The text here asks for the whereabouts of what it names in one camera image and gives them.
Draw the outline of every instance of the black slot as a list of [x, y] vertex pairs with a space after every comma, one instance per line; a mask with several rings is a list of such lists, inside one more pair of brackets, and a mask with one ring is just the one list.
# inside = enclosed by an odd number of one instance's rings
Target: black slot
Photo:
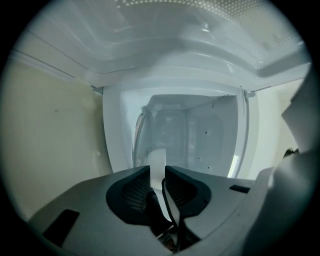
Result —
[[43, 236], [56, 246], [61, 247], [79, 214], [79, 212], [73, 210], [64, 210], [43, 232]]
[[234, 191], [238, 191], [240, 193], [248, 194], [250, 187], [232, 185], [231, 187], [229, 187], [229, 189], [234, 190]]

